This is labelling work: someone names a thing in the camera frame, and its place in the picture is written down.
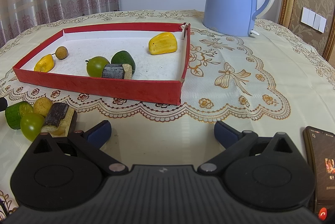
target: cucumber piece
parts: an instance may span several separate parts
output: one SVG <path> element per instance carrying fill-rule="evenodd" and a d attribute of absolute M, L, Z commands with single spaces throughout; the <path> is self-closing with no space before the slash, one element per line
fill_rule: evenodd
<path fill-rule="evenodd" d="M 125 64 L 125 63 L 131 65 L 132 74 L 134 74 L 136 67 L 135 62 L 132 56 L 126 50 L 117 52 L 111 60 L 111 64 Z"/>
<path fill-rule="evenodd" d="M 21 118 L 27 113 L 32 113 L 32 111 L 33 107 L 26 101 L 18 102 L 7 107 L 5 110 L 5 117 L 8 126 L 13 130 L 20 129 Z"/>

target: tablecloth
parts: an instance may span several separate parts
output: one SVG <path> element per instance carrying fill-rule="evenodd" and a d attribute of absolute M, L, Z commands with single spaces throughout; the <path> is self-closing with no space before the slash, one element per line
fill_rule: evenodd
<path fill-rule="evenodd" d="M 196 10 L 109 12 L 30 28 L 0 49 L 0 96 L 10 105 L 21 100 L 34 103 L 42 96 L 66 102 L 78 112 L 77 129 L 87 130 L 109 119 L 113 136 L 103 150 L 129 167 L 135 163 L 197 167 L 222 151 L 213 136 L 213 123 L 222 119 L 237 130 L 253 130 L 260 136 L 285 131 L 303 155 L 301 133 L 307 125 L 333 131 L 335 70 L 312 46 L 268 20 L 256 20 L 259 36 L 239 38 L 207 29 L 202 16 Z M 24 84 L 11 69 L 63 28 L 117 22 L 191 24 L 180 106 Z M 29 145 L 0 113 L 0 198 L 9 210 L 17 206 L 10 176 Z"/>

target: light switch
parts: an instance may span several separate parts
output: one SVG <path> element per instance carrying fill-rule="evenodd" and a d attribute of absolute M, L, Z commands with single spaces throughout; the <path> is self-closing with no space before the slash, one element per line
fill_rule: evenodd
<path fill-rule="evenodd" d="M 321 33 L 324 33 L 324 31 L 325 31 L 326 21 L 327 21 L 326 18 L 321 17 L 320 26 L 319 26 L 319 29 L 318 29 Z"/>
<path fill-rule="evenodd" d="M 314 29 L 319 30 L 321 18 L 322 18 L 321 15 L 315 14 L 314 23 L 313 23 Z"/>
<path fill-rule="evenodd" d="M 309 15 L 309 9 L 303 7 L 303 12 L 301 14 L 301 20 L 300 21 L 304 24 L 307 24 L 308 15 Z"/>
<path fill-rule="evenodd" d="M 309 10 L 309 13 L 308 13 L 308 20 L 307 20 L 307 25 L 309 25 L 310 27 L 313 26 L 313 23 L 314 23 L 314 17 L 315 17 L 315 12 Z"/>

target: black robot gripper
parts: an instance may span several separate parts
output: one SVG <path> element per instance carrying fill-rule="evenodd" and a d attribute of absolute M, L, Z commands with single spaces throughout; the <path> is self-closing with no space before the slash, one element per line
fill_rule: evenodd
<path fill-rule="evenodd" d="M 197 171 L 128 170 L 83 133 L 39 135 L 11 177 L 20 207 L 4 223 L 321 223 L 306 208 L 313 172 L 286 133 L 262 138 L 223 122 L 214 131 L 226 150 Z"/>

